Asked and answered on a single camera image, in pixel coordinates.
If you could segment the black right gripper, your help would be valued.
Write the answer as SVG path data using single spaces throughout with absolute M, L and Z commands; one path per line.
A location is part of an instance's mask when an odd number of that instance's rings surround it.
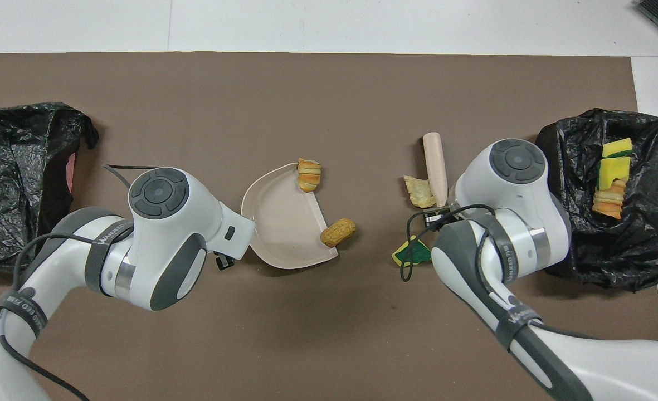
M 435 221 L 441 221 L 441 223 L 453 223 L 460 221 L 462 218 L 459 212 L 452 211 L 449 207 L 446 207 L 439 211 L 439 213 L 424 213 L 423 221 L 425 226 L 430 226 Z

